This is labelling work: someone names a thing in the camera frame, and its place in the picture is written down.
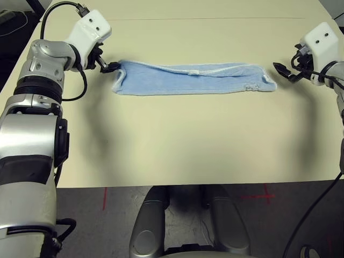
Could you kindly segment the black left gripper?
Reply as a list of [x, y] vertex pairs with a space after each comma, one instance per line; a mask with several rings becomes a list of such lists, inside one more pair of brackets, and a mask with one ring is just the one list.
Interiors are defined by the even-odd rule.
[[103, 43], [96, 43], [94, 47], [92, 48], [91, 52], [88, 55], [87, 59], [87, 65], [85, 67], [85, 70], [93, 70], [96, 68], [96, 63], [98, 63], [101, 67], [100, 72], [103, 74], [111, 73], [114, 70], [120, 69], [120, 63], [119, 62], [110, 62], [107, 64], [101, 57], [103, 54], [103, 50], [101, 49], [101, 46], [103, 46]]

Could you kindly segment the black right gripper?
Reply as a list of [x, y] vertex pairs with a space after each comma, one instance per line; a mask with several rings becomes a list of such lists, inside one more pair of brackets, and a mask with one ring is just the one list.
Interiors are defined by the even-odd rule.
[[298, 82], [305, 78], [307, 80], [311, 79], [313, 68], [313, 57], [311, 54], [300, 53], [303, 48], [301, 44], [296, 44], [297, 49], [296, 54], [291, 59], [291, 66], [294, 70], [299, 71], [298, 74], [293, 74], [286, 66], [281, 63], [273, 62], [273, 66], [276, 71], [289, 82]]

